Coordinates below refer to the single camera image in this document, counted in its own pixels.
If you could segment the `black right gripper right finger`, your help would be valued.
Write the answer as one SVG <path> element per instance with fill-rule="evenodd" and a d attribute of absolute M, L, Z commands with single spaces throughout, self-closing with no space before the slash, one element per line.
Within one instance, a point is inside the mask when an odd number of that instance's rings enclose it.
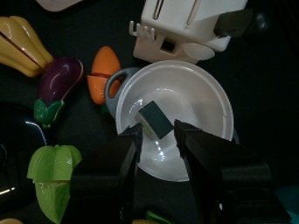
<path fill-rule="evenodd" d="M 173 122 L 200 224 L 291 224 L 267 162 L 187 122 Z"/>

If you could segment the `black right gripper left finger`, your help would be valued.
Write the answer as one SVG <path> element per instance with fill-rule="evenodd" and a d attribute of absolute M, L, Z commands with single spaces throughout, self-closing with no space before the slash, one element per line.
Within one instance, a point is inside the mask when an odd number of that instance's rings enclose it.
<path fill-rule="evenodd" d="M 79 162 L 61 224 L 132 224 L 141 144 L 139 123 Z"/>

